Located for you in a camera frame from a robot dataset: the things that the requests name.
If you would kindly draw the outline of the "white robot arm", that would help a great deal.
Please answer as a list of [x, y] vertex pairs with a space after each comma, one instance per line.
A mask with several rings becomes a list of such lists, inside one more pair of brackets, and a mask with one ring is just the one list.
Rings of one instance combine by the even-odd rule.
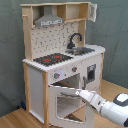
[[81, 90], [77, 91], [76, 95], [82, 98], [96, 114], [117, 125], [128, 127], [128, 94], [120, 93], [112, 102], [94, 91]]

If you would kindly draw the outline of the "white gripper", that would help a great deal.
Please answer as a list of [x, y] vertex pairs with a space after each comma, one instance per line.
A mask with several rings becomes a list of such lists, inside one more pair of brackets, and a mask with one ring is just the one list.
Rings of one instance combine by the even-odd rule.
[[95, 112], [99, 112], [103, 105], [104, 99], [95, 91], [81, 90], [75, 94], [81, 97]]

